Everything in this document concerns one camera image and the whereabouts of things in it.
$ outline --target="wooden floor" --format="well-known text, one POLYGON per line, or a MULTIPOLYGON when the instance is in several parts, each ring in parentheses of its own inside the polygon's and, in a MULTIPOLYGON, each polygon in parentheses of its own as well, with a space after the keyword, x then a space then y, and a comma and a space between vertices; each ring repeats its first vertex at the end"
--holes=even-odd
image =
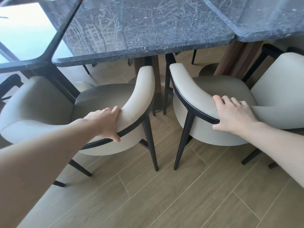
MULTIPOLYGON (((219 62, 225 47, 176 56, 192 76, 219 62)), ((127 61, 101 63, 91 68, 94 85, 127 83, 134 77, 127 61)), ((165 73, 160 56, 161 74, 165 73)), ((108 156, 77 154, 74 160, 93 173, 87 177, 67 166, 19 228, 287 228, 304 226, 304 189, 271 159, 259 155, 242 165, 254 147, 214 146, 192 140, 177 171, 173 164, 182 132, 172 106, 167 115, 151 116, 159 171, 149 151, 140 145, 108 156)))

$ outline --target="beige leather chair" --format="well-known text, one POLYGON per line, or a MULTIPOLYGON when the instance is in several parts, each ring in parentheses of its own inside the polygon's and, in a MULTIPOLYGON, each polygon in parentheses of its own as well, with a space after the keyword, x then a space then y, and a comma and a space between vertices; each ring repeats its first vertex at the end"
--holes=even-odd
POLYGON ((83 118, 91 111, 118 105, 115 128, 120 143, 95 137, 79 152, 109 155, 140 143, 150 150, 158 171, 149 113, 154 99, 152 66, 141 67, 136 84, 109 84, 90 88, 70 102, 54 85, 41 76, 30 78, 11 97, 0 114, 0 133, 11 143, 38 137, 83 118))
POLYGON ((213 95, 235 97, 246 101, 257 118, 278 129, 304 127, 304 56, 284 53, 268 68, 250 90, 244 82, 230 76, 200 76, 192 78, 173 54, 166 54, 165 107, 170 78, 174 87, 173 106, 183 127, 174 169, 177 169, 189 135, 213 145, 236 146, 244 139, 212 129, 219 123, 213 95))

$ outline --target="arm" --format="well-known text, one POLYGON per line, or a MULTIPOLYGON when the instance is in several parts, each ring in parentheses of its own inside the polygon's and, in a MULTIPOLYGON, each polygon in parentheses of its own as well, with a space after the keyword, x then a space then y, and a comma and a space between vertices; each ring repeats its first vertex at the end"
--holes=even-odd
POLYGON ((0 227, 17 227, 74 155, 101 135, 115 133, 116 106, 89 113, 63 129, 0 150, 0 227))
POLYGON ((258 122, 245 101, 215 95, 220 123, 213 125, 238 135, 262 150, 304 187, 304 136, 258 122))

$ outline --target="chair leg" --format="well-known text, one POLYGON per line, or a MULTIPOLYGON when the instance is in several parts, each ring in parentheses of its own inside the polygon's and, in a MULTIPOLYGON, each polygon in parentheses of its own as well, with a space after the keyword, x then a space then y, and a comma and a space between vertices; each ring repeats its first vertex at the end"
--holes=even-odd
POLYGON ((245 76, 242 78, 243 82, 246 82, 251 75, 256 71, 256 69, 262 64, 262 62, 265 60, 265 58, 268 55, 266 53, 261 53, 259 57, 256 59, 256 61, 253 63, 253 65, 250 67, 248 72, 245 74, 245 76))
POLYGON ((260 151, 259 149, 255 149, 251 154, 249 154, 243 161, 242 164, 246 165, 249 161, 251 161, 252 159, 254 159, 257 155, 259 155, 260 153, 262 153, 262 151, 260 151))
POLYGON ((192 61, 191 61, 192 65, 194 64, 195 55, 196 55, 196 49, 193 51, 193 56, 192 56, 192 61))
POLYGON ((146 117, 146 119, 142 122, 143 130, 145 131, 148 148, 152 157, 153 165, 155 171, 158 171, 158 165, 157 165, 157 159, 156 159, 156 153, 155 153, 155 147, 154 147, 154 141, 153 141, 153 135, 152 135, 152 129, 150 124, 150 118, 149 116, 146 117))
POLYGON ((164 115, 166 115, 166 111, 167 111, 169 87, 170 87, 170 70, 169 70, 169 65, 167 63, 166 64, 166 76, 165 76, 164 109, 163 109, 164 115))
POLYGON ((62 183, 62 182, 60 182, 60 181, 57 181, 57 180, 54 181, 53 185, 55 185, 55 186, 60 186, 60 187, 65 187, 65 184, 64 184, 64 183, 62 183))
POLYGON ((86 67, 86 65, 82 65, 82 66, 83 66, 83 68, 86 70, 87 74, 88 74, 88 75, 91 75, 90 72, 89 72, 89 70, 88 70, 88 68, 86 67))
POLYGON ((85 168, 83 168, 81 165, 79 165, 77 162, 75 162, 73 159, 69 162, 69 164, 74 167, 75 169, 79 170, 80 172, 84 173, 86 176, 92 176, 92 174, 87 171, 85 168))
POLYGON ((269 169, 273 169, 273 168, 275 168, 275 167, 277 167, 277 166, 278 166, 278 164, 277 164, 276 162, 272 162, 272 163, 270 163, 270 164, 268 165, 269 169))
POLYGON ((185 146, 187 144, 189 134, 190 134, 190 131, 191 131, 191 128, 192 128, 194 118, 195 118, 194 114, 189 113, 189 112, 187 113, 183 133, 181 134, 181 140, 179 142, 179 147, 178 147, 178 151, 177 151, 177 155, 176 155, 176 159, 175 159, 175 163, 174 163, 174 170, 177 170, 179 161, 180 161, 181 156, 184 152, 184 149, 185 149, 185 146))

